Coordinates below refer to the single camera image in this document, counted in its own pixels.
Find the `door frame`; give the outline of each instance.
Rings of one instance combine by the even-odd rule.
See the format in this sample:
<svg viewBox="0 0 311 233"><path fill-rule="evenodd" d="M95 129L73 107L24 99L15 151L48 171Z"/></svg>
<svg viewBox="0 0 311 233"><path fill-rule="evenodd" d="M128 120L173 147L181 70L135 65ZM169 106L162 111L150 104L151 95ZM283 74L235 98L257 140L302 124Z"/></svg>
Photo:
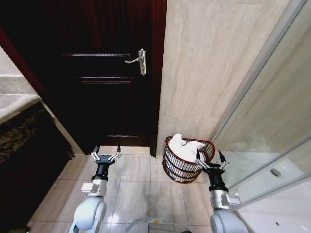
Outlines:
<svg viewBox="0 0 311 233"><path fill-rule="evenodd" d="M157 133L160 111L160 93L162 81L163 53L164 53L164 35L166 25L166 7L167 0L152 0L152 51L151 51L151 117L150 117L150 154L156 156ZM57 110L56 103L49 96L44 86L40 83L36 75L31 71L23 57L16 50L11 40L6 36L3 29L0 27L0 45L13 63L17 66L23 76L35 89L38 95L53 111L55 116L62 121L61 113Z"/></svg>

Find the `laundry basket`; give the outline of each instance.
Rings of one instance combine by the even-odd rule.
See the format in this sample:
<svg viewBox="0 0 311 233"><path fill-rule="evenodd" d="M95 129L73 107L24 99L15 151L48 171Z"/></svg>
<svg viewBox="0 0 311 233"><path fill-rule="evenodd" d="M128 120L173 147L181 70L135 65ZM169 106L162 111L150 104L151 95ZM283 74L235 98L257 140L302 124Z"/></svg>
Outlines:
<svg viewBox="0 0 311 233"><path fill-rule="evenodd" d="M191 183L198 178L202 170L196 163L183 160L172 152L169 147L169 141L171 138L172 137L170 136L165 139L165 149L162 162L164 171L172 180L178 183ZM189 138L183 138L183 140L186 142L198 141L206 145L199 149L204 157L205 163L208 163L214 157L215 147L213 143Z"/></svg>

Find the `door lever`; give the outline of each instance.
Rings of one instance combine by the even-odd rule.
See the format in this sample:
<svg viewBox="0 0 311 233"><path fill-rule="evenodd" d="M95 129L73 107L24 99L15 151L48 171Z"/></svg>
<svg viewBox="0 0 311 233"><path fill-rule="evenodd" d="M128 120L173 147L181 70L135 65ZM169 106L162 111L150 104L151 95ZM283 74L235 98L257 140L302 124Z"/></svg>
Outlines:
<svg viewBox="0 0 311 233"><path fill-rule="evenodd" d="M147 67L146 67L146 51L144 49L141 49L138 51L138 58L136 58L133 61L125 61L127 64L131 64L134 62L139 62L140 65L140 73L142 76L144 76L147 73Z"/></svg>

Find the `wall tile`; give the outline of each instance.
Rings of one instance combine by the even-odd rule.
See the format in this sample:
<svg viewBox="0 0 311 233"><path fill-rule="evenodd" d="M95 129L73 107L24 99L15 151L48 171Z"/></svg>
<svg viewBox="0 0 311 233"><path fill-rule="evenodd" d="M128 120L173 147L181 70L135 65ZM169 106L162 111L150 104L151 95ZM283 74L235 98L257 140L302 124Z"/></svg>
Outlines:
<svg viewBox="0 0 311 233"><path fill-rule="evenodd" d="M0 74L6 75L21 75L21 72L17 69L9 56L0 47Z"/></svg>
<svg viewBox="0 0 311 233"><path fill-rule="evenodd" d="M24 77L0 77L0 94L36 95L36 92Z"/></svg>
<svg viewBox="0 0 311 233"><path fill-rule="evenodd" d="M168 0L157 156L166 136L207 139L288 0Z"/></svg>

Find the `countertop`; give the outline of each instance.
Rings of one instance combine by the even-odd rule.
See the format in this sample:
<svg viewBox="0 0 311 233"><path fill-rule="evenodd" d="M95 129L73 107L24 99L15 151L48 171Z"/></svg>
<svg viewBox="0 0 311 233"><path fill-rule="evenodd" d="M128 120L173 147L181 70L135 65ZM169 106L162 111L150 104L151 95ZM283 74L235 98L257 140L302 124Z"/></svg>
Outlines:
<svg viewBox="0 0 311 233"><path fill-rule="evenodd" d="M38 95L0 94L0 124L15 117L39 101Z"/></svg>

